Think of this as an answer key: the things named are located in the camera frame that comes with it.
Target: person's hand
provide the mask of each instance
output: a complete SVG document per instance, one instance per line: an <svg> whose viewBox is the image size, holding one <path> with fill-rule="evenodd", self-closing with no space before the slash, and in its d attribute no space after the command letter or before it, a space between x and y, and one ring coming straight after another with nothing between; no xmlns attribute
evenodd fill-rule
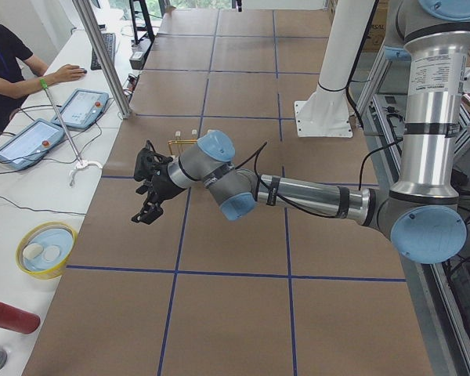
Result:
<svg viewBox="0 0 470 376"><path fill-rule="evenodd" d="M85 76L87 71L78 65L66 64L54 73L57 82L77 81Z"/></svg>

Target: blue joint cap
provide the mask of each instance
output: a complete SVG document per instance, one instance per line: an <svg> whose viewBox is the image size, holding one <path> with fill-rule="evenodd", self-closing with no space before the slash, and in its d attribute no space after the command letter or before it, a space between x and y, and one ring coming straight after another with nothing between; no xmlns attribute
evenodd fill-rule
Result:
<svg viewBox="0 0 470 376"><path fill-rule="evenodd" d="M410 53L405 49L385 46L385 59L389 61L410 61Z"/></svg>
<svg viewBox="0 0 470 376"><path fill-rule="evenodd" d="M435 264L456 255L465 244L467 228L458 213L446 206L410 210L393 225L390 240L404 257Z"/></svg>
<svg viewBox="0 0 470 376"><path fill-rule="evenodd" d="M229 221L236 221L256 207L256 201L250 192L239 193L219 205Z"/></svg>
<svg viewBox="0 0 470 376"><path fill-rule="evenodd" d="M232 140L221 131L210 131L197 141L198 147L209 157L220 162L230 162L235 157Z"/></svg>
<svg viewBox="0 0 470 376"><path fill-rule="evenodd" d="M463 22L470 20L470 0L419 0L421 7L441 20Z"/></svg>

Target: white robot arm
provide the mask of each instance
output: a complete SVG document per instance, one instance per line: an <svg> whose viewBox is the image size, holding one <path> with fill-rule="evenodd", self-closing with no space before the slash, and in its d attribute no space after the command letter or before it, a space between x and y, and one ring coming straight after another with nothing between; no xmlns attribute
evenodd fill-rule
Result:
<svg viewBox="0 0 470 376"><path fill-rule="evenodd" d="M470 1L391 0L387 41L412 58L400 178L389 192L350 190L236 169L233 145L209 132L172 159L144 148L135 179L143 181L143 210L132 220L153 222L161 203L202 181L226 217L238 219L255 202L299 207L315 215L353 219L382 232L397 251L436 263L463 247L466 226L450 185L454 140L470 48Z"/></svg>

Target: label on robot arm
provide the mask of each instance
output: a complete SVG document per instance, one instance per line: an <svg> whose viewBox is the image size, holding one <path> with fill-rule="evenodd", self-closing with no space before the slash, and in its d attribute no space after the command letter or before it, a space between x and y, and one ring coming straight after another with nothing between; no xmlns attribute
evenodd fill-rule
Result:
<svg viewBox="0 0 470 376"><path fill-rule="evenodd" d="M413 60L410 66L409 95L422 92L463 92L467 56L446 53Z"/></svg>

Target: red can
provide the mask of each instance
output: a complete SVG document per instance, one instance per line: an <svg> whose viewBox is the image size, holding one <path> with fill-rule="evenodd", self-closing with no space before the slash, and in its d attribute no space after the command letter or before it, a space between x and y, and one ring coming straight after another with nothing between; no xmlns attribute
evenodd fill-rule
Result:
<svg viewBox="0 0 470 376"><path fill-rule="evenodd" d="M23 334L33 333L40 325L40 317L0 302L0 327Z"/></svg>

